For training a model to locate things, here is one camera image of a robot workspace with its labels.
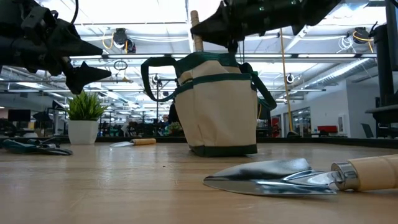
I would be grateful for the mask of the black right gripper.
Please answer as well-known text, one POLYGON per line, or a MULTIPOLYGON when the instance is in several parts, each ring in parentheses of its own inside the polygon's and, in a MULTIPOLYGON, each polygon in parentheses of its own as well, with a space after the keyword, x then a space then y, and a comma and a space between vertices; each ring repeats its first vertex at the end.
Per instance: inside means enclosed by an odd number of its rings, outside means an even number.
POLYGON ((205 42, 230 47, 246 36, 292 26, 299 20, 300 1, 221 1, 216 12, 190 32, 205 42))

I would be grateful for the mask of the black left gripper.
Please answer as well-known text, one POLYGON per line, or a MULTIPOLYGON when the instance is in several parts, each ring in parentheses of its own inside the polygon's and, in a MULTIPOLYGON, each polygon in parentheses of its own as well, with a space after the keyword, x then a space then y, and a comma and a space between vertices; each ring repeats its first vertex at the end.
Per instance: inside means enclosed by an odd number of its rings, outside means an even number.
POLYGON ((31 73, 46 70, 51 75, 66 76, 66 86, 79 95, 87 84, 111 76, 108 70, 68 63, 70 56, 102 55, 103 50, 81 39, 75 26, 58 18, 57 11, 40 5, 19 5, 20 28, 29 44, 21 50, 23 67, 31 73))

